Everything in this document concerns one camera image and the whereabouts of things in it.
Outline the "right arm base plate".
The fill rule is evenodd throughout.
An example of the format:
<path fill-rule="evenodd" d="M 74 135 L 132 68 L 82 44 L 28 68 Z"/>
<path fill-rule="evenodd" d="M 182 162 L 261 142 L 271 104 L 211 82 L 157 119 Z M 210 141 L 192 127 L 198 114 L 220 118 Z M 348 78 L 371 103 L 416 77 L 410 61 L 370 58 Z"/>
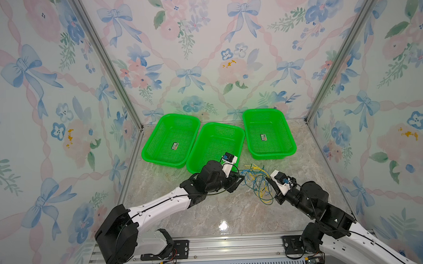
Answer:
<path fill-rule="evenodd" d="M 323 233 L 311 235 L 287 235 L 282 236 L 282 245 L 287 255 L 315 254 L 323 244 Z"/>

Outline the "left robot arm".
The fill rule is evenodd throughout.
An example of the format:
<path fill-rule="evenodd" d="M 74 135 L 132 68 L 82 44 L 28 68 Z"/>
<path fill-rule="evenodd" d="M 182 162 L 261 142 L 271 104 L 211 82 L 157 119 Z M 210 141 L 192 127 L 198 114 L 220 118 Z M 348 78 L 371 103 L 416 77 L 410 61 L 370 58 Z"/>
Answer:
<path fill-rule="evenodd" d="M 210 160 L 167 195 L 140 206 L 114 207 L 95 235 L 105 263 L 125 264 L 135 255 L 167 258 L 173 252 L 174 240 L 165 229 L 154 231 L 153 226 L 208 196 L 234 192 L 243 180 L 233 164 Z"/>

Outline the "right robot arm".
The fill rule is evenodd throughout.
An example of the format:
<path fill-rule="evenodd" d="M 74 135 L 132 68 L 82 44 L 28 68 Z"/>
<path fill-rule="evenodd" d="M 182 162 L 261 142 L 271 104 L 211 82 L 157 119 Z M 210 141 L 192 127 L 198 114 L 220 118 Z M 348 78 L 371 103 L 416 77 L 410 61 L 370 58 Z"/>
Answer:
<path fill-rule="evenodd" d="M 351 214 L 329 203 L 329 194 L 316 182 L 299 185 L 295 178 L 278 170 L 267 181 L 279 204 L 288 202 L 311 220 L 299 240 L 284 243 L 286 250 L 299 245 L 305 264 L 325 264 L 327 253 L 345 264 L 413 264 L 368 232 Z"/>

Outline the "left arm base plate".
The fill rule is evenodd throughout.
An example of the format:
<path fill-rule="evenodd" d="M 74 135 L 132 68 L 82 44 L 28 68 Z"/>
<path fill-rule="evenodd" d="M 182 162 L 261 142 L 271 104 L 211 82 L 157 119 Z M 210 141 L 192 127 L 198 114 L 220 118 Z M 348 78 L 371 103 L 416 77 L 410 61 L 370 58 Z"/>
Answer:
<path fill-rule="evenodd" d="M 163 252 L 159 255 L 141 255 L 140 259 L 142 261 L 167 261 L 171 258 L 184 260 L 189 257 L 189 240 L 174 240 L 174 244 L 172 246 L 168 246 L 165 248 Z"/>

